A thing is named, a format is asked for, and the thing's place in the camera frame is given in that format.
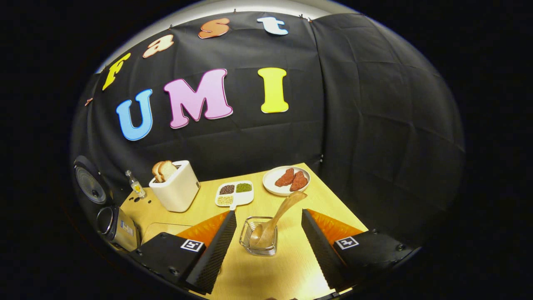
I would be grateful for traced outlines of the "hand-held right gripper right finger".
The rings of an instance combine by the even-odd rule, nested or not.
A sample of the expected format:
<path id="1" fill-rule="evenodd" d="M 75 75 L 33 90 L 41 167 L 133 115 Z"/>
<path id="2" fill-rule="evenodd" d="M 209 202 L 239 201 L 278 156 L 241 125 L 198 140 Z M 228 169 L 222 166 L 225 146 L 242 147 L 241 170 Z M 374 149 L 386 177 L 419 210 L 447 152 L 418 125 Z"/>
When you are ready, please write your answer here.
<path id="1" fill-rule="evenodd" d="M 301 226 L 328 287 L 337 292 L 379 283 L 415 254 L 388 234 L 362 232 L 311 209 L 302 211 Z"/>

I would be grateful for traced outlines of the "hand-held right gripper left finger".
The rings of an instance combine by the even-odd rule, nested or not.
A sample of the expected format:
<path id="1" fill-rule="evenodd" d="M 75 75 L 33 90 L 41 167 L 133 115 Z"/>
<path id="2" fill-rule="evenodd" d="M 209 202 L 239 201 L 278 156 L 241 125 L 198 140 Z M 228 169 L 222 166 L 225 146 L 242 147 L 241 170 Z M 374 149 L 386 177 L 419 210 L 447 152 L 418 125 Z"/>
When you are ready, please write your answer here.
<path id="1" fill-rule="evenodd" d="M 228 210 L 179 234 L 160 232 L 130 258 L 171 285 L 211 294 L 236 227 L 235 211 Z"/>

